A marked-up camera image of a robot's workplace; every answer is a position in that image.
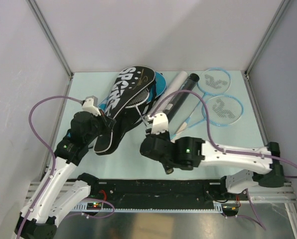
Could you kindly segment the white shuttlecock tube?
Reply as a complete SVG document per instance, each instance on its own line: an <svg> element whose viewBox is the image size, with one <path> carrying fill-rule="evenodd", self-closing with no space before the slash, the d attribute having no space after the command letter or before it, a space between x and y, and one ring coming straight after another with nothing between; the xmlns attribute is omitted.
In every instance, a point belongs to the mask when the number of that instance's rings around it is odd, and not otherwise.
<svg viewBox="0 0 297 239"><path fill-rule="evenodd" d="M161 103L161 101L168 95L170 95L171 93L178 91L181 86L183 85L183 83L185 82L185 80L188 77L188 73L185 71L181 71L180 73L177 74L177 76L173 79L173 81L169 84L169 86L167 86L166 90L164 91L164 93L161 95L161 97L157 100L156 104L152 107L152 109L148 112L146 119L148 121L152 120L151 115L153 115L153 112L156 110L156 112L161 112L164 111L166 106L168 105L168 103L171 100L171 97L167 98L159 107L158 105Z"/></svg>

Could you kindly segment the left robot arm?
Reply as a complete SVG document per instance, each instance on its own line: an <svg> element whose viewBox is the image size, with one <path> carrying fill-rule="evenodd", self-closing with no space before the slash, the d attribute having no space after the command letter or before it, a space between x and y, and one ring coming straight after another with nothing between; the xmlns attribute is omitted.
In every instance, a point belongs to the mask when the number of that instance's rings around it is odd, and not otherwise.
<svg viewBox="0 0 297 239"><path fill-rule="evenodd" d="M16 228L18 239L52 239L58 226L82 200L99 195L99 179L91 174L78 176L72 188L58 197L68 177L99 136L111 132L115 120L103 112L82 111L74 115L66 135L52 152L51 166L38 188L21 209Z"/></svg>

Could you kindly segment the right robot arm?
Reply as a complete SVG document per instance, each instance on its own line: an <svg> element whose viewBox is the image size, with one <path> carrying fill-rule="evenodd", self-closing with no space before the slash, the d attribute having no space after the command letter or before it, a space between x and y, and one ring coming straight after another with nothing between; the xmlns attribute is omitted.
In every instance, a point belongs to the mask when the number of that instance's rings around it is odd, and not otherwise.
<svg viewBox="0 0 297 239"><path fill-rule="evenodd" d="M239 172L221 178L219 193L226 200L254 186L279 188L285 183L283 167L273 158L269 147L229 149L189 136L172 142L169 133L164 132L148 134L141 143L140 154L160 162L166 170L189 171L199 166L239 168Z"/></svg>

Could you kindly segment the black racket cover bag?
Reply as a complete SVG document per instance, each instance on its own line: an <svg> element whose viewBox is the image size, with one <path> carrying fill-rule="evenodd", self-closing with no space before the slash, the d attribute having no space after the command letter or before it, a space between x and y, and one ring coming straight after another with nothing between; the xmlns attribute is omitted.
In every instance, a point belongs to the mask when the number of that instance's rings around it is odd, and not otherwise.
<svg viewBox="0 0 297 239"><path fill-rule="evenodd" d="M105 108L105 115L114 119L115 124L108 133L97 137L94 145L97 155L113 153L124 135L136 126L140 116L135 108L127 107L131 100L138 99L141 93L149 95L155 84L155 71L146 66L127 67L118 74Z"/></svg>

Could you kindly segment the black shuttlecock tube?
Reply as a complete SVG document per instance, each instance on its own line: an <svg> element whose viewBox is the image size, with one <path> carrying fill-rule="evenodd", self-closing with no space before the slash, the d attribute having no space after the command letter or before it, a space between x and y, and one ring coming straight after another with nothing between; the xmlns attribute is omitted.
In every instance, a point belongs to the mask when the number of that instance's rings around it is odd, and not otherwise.
<svg viewBox="0 0 297 239"><path fill-rule="evenodd" d="M182 86L179 90L190 90L192 91L193 88L196 86L196 84L199 81L199 76L195 73L191 73L187 79L184 81ZM179 108L182 106L182 104L187 99L189 93L179 93L177 95L174 95L171 100L169 101L166 108L163 110L163 112L166 114L168 121L171 122L171 120L174 118L176 113L178 112Z"/></svg>

